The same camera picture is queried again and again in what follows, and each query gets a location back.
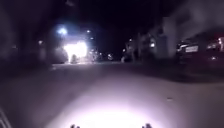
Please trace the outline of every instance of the street light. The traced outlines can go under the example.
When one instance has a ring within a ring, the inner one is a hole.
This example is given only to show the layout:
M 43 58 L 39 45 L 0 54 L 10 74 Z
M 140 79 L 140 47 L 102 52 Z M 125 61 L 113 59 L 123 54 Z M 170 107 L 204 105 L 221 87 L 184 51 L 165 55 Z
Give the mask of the street light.
M 155 43 L 151 43 L 151 44 L 150 44 L 150 47 L 151 47 L 151 48 L 154 48 L 154 47 L 155 47 Z
M 64 28 L 64 27 L 59 28 L 57 32 L 58 32 L 58 34 L 60 34 L 60 35 L 62 35 L 62 36 L 65 36 L 65 35 L 67 35 L 67 34 L 68 34 L 67 29 L 66 29 L 66 28 Z

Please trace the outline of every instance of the street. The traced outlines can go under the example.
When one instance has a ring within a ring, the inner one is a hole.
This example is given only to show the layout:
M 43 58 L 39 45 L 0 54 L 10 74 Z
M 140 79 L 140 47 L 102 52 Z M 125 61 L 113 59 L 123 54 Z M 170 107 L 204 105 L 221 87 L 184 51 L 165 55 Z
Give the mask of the street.
M 222 82 L 157 72 L 140 64 L 53 65 L 1 84 L 0 106 L 13 128 L 224 127 Z

